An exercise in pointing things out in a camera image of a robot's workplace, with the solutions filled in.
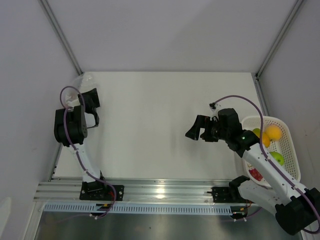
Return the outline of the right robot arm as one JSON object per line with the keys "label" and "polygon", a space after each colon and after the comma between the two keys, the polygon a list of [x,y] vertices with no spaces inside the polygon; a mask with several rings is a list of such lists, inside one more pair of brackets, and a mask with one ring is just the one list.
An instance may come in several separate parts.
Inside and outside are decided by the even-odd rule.
{"label": "right robot arm", "polygon": [[225,141],[229,149],[251,164],[270,185],[270,189],[257,185],[246,176],[229,183],[228,196],[234,202],[249,200],[275,216],[277,223],[289,235],[300,231],[309,234],[307,227],[320,220],[320,192],[308,189],[286,172],[260,139],[243,129],[233,108],[219,110],[216,116],[198,115],[185,136],[205,142]]}

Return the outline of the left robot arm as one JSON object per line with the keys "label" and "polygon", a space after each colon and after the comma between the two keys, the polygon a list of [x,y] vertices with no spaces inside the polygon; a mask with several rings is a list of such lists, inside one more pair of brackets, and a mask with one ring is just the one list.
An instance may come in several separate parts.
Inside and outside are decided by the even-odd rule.
{"label": "left robot arm", "polygon": [[[63,92],[66,89],[76,91],[78,103],[63,102]],[[82,192],[91,193],[97,200],[103,200],[108,196],[109,188],[102,171],[90,157],[86,143],[88,129],[96,128],[100,123],[97,113],[97,108],[101,106],[98,91],[93,88],[81,93],[74,86],[66,86],[60,91],[59,100],[62,108],[55,111],[54,137],[79,164]]]}

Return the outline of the clear zip top bag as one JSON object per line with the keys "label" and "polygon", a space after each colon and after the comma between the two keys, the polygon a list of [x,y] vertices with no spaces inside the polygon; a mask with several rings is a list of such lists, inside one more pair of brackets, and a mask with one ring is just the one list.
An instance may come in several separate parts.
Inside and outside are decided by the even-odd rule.
{"label": "clear zip top bag", "polygon": [[72,95],[72,94],[79,94],[80,93],[85,93],[87,91],[90,91],[94,88],[97,87],[97,82],[96,80],[94,79],[94,76],[91,72],[89,73],[84,73],[80,76],[77,76],[74,80],[71,81],[71,83],[69,84],[69,86],[72,86],[74,88],[77,89],[74,90],[73,88],[71,87],[67,87],[66,89],[64,89],[62,91],[62,94],[61,94],[61,97],[60,97],[60,102],[63,104],[64,107],[66,107],[66,100],[65,100],[65,95],[66,94],[69,94],[69,95]]}

